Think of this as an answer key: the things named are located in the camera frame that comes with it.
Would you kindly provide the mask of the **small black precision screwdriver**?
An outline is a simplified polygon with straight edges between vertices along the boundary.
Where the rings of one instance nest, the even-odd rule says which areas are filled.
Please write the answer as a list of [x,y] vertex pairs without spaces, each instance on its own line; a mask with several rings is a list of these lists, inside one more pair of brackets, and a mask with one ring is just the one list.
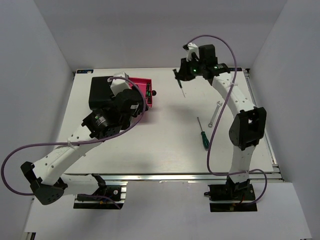
[[186,98],[186,95],[185,95],[185,92],[184,92],[184,90],[183,90],[183,86],[182,86],[181,81],[180,81],[180,80],[176,80],[176,81],[177,81],[178,86],[179,86],[179,88],[180,88],[180,90],[181,90],[181,92],[182,92],[183,97]]

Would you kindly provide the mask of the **black drawer cabinet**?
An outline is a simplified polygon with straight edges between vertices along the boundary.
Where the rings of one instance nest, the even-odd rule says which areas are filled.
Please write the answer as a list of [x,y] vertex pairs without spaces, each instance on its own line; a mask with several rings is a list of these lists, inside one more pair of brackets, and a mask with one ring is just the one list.
[[114,94],[108,79],[111,76],[96,76],[91,79],[88,105],[90,110],[102,109],[112,104]]

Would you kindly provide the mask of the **silver combination wrench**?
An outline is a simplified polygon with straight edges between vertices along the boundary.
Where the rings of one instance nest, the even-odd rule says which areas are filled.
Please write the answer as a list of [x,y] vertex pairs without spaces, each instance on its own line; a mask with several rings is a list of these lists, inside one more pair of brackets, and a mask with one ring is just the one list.
[[215,119],[216,119],[216,117],[217,117],[217,115],[218,115],[219,109],[220,109],[220,107],[221,107],[222,105],[223,105],[223,103],[220,102],[220,101],[218,101],[218,102],[216,103],[215,110],[214,110],[213,115],[212,115],[212,117],[211,117],[211,119],[210,119],[210,122],[208,123],[208,127],[209,127],[209,128],[212,128],[212,127],[213,127],[213,123],[214,123],[214,121],[215,121]]

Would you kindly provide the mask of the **green handled screwdriver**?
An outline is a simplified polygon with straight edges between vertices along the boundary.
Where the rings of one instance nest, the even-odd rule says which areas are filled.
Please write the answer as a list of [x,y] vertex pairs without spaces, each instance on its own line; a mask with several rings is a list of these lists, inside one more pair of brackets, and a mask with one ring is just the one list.
[[202,145],[203,145],[204,149],[207,151],[209,149],[210,142],[207,138],[206,132],[203,130],[203,127],[201,125],[201,121],[200,121],[199,117],[197,117],[197,122],[200,127],[200,135],[201,135],[201,139],[202,139]]

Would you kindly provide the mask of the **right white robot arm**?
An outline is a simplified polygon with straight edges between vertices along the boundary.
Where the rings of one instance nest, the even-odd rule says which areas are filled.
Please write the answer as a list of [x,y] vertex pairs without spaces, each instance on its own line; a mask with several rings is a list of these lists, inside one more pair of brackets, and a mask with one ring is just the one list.
[[200,76],[209,82],[229,107],[233,122],[228,135],[233,144],[231,167],[225,184],[210,185],[206,192],[212,201],[245,201],[252,189],[250,165],[253,153],[265,133],[267,112],[256,107],[235,83],[235,74],[224,63],[219,63],[215,46],[183,46],[186,57],[181,59],[180,69],[174,70],[178,82],[187,82]]

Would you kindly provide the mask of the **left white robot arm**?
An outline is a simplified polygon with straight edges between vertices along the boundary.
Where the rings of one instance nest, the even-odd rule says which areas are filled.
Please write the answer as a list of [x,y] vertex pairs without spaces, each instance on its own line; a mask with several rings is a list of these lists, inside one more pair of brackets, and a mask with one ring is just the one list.
[[56,202],[62,196],[82,195],[99,200],[106,196],[107,185],[97,173],[69,175],[65,171],[107,139],[113,139],[131,128],[132,118],[146,110],[141,92],[134,86],[117,93],[107,106],[93,110],[67,139],[36,162],[21,165],[31,191],[42,205]]

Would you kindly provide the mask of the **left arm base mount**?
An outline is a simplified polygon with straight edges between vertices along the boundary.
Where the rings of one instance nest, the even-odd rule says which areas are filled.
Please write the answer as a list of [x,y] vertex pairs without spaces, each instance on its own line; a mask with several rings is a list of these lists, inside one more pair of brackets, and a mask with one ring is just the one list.
[[81,193],[75,198],[73,208],[85,210],[121,210],[124,205],[123,185],[106,184],[98,174],[92,175],[98,183],[94,193]]

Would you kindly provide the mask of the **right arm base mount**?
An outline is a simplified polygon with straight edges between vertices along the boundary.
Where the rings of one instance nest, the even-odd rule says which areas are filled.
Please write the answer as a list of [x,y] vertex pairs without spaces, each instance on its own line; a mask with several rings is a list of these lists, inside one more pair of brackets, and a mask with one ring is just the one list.
[[247,189],[231,192],[226,184],[208,185],[203,194],[209,199],[211,213],[257,212],[255,191],[252,184]]

